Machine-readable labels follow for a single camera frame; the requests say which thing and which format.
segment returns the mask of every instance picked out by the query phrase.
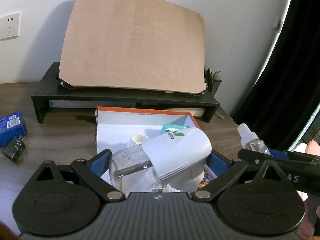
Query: black curtain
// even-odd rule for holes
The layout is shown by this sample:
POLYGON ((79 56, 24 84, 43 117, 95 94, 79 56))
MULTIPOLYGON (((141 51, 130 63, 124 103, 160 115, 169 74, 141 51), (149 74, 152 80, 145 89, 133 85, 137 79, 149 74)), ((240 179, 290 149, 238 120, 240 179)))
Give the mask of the black curtain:
POLYGON ((287 150, 320 103, 320 0, 291 0, 270 60, 233 120, 287 150))

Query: wooden desk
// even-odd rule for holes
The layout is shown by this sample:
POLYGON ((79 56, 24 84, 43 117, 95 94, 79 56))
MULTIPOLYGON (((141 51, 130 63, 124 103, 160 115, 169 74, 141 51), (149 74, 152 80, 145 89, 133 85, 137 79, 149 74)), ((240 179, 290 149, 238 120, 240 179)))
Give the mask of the wooden desk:
MULTIPOLYGON (((31 95, 37 82, 0 84, 0 117, 21 111, 28 129, 26 149, 17 164, 0 154, 0 220, 19 233, 11 207, 25 183, 45 160, 57 165, 70 164, 78 158, 90 159, 96 154, 96 119, 94 109, 51 109, 45 122, 39 124, 31 95)), ((237 125, 221 109, 224 119, 216 115, 210 123, 197 118, 213 147, 228 158, 235 158, 241 149, 237 125)))

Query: electrical socket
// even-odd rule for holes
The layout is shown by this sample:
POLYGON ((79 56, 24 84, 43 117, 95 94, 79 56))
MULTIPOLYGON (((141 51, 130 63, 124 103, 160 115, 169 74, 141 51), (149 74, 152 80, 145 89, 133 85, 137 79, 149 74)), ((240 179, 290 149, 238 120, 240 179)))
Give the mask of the electrical socket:
POLYGON ((19 36, 20 14, 0 18, 0 40, 19 36))

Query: teal package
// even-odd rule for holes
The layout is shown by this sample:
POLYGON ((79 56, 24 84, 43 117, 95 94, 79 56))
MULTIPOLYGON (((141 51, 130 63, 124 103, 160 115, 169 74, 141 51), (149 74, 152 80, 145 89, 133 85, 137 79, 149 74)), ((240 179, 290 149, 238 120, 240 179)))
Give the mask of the teal package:
POLYGON ((176 129, 176 130, 181 130, 181 129, 185 129, 185 128, 190 128, 189 126, 185 126, 185 125, 172 125, 172 124, 165 124, 164 126, 162 126, 162 129, 161 129, 161 134, 162 133, 166 133, 168 132, 167 129, 176 129))

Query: white dropper cap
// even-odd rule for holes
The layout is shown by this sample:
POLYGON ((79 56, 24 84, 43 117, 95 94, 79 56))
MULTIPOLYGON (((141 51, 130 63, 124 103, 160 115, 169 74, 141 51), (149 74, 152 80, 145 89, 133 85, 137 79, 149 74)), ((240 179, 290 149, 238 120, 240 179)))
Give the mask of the white dropper cap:
POLYGON ((251 132, 249 127, 242 123, 238 126, 238 133, 241 137, 241 145, 244 147, 248 142, 252 141, 253 139, 259 139, 255 132, 251 132))

